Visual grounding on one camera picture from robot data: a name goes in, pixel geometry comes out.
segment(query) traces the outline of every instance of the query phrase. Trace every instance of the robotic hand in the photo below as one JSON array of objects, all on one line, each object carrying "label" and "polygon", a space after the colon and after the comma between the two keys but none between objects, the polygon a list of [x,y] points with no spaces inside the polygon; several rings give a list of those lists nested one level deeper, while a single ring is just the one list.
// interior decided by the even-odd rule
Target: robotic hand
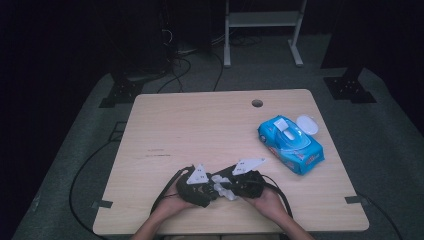
[{"label": "robotic hand", "polygon": [[253,168],[264,162],[265,159],[242,159],[236,165],[227,167],[214,174],[206,173],[202,164],[199,164],[196,168],[190,166],[181,169],[156,199],[151,212],[154,211],[156,205],[164,197],[163,194],[168,190],[169,186],[179,177],[176,183],[179,196],[183,200],[197,206],[207,207],[211,201],[216,200],[219,196],[225,196],[229,200],[235,200],[237,196],[258,198],[262,195],[262,191],[266,186],[281,196],[287,212],[292,216],[287,198],[278,186],[267,183],[258,171],[252,171]]}]

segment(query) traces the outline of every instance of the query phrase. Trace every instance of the human arm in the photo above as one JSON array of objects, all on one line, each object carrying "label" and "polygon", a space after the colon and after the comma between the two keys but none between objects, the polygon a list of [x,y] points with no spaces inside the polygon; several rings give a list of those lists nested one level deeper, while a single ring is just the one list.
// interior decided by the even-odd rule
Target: human arm
[{"label": "human arm", "polygon": [[193,204],[184,201],[178,196],[175,182],[165,193],[165,197],[159,202],[153,213],[131,237],[131,240],[153,239],[157,230],[165,220],[174,215],[177,215],[186,208],[194,206]]},{"label": "human arm", "polygon": [[280,197],[273,190],[265,187],[259,198],[244,198],[264,217],[276,223],[291,240],[313,240],[293,218],[291,218],[281,203]]}]

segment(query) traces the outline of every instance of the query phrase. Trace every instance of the floor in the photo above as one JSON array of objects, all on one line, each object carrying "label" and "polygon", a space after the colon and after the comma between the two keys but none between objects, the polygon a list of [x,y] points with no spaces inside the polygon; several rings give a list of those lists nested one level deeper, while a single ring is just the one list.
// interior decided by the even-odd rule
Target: floor
[{"label": "floor", "polygon": [[[233,47],[231,68],[221,68],[222,46],[213,48],[216,55],[185,56],[185,60],[174,61],[174,73],[182,75],[180,83],[174,80],[165,85],[175,78],[170,73],[147,82],[142,93],[309,89],[354,188],[358,194],[368,197],[363,207],[370,221],[369,229],[364,232],[314,232],[313,236],[316,239],[400,239],[392,221],[403,239],[422,238],[422,135],[390,96],[384,82],[367,69],[362,71],[359,81],[376,103],[354,104],[333,99],[323,78],[341,76],[345,69],[320,69],[329,35],[299,38],[302,68],[294,64],[287,46],[289,37],[255,37],[253,40],[257,43],[252,46]],[[134,76],[131,80],[139,78],[142,77]],[[119,147],[119,141],[109,139],[111,134],[113,138],[124,130],[132,107],[131,103],[99,107],[112,86],[109,74],[99,79],[13,239],[98,239],[90,229]],[[72,214],[70,202],[87,229]],[[107,236],[107,239],[127,238]],[[224,236],[222,239],[248,238]]]}]

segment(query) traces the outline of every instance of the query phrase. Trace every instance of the hole in table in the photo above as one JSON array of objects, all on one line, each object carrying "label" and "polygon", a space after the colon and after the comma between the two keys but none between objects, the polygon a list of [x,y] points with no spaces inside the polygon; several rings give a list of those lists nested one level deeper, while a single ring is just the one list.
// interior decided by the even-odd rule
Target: hole in table
[{"label": "hole in table", "polygon": [[252,105],[254,107],[262,107],[264,105],[264,103],[259,99],[255,99],[255,100],[252,101]]}]

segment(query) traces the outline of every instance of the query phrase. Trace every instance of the wooden table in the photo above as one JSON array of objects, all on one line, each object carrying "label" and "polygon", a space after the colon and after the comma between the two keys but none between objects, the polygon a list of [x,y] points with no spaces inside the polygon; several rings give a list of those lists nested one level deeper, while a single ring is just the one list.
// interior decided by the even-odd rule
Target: wooden table
[{"label": "wooden table", "polygon": [[[262,107],[254,107],[261,100]],[[277,115],[292,120],[315,118],[315,139],[326,160],[298,176],[258,139],[259,125]],[[99,208],[97,234],[132,234],[147,219],[153,202],[170,178],[186,166],[203,163],[214,173],[241,158],[265,158],[257,170],[273,178],[290,202],[294,219],[307,231],[362,231],[369,226],[328,129],[308,90],[175,93],[140,95],[103,196],[111,208]],[[220,198],[169,219],[161,234],[276,233],[280,229],[242,199]]]}]

